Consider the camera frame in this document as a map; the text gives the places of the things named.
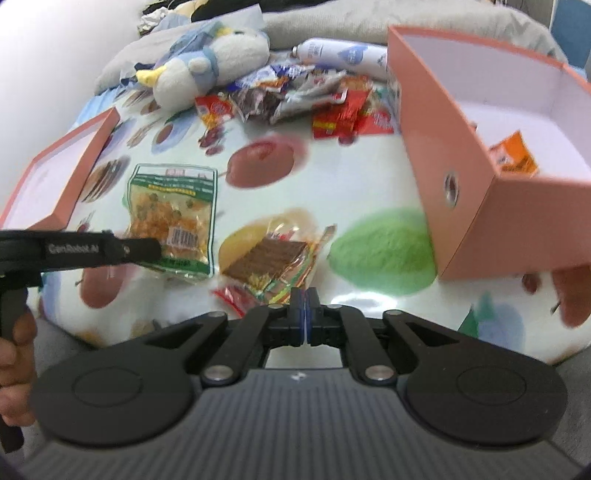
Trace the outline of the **person's left hand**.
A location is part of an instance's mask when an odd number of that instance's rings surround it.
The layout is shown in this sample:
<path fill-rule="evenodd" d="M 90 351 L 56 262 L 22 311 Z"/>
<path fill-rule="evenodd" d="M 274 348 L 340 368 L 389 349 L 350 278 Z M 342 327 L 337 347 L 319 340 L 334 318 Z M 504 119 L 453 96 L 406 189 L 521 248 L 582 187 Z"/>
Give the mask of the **person's left hand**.
<path fill-rule="evenodd" d="M 1 339 L 1 417 L 8 426 L 28 427 L 35 422 L 29 405 L 35 370 L 35 318 L 28 308 L 16 320 L 13 340 Z"/>

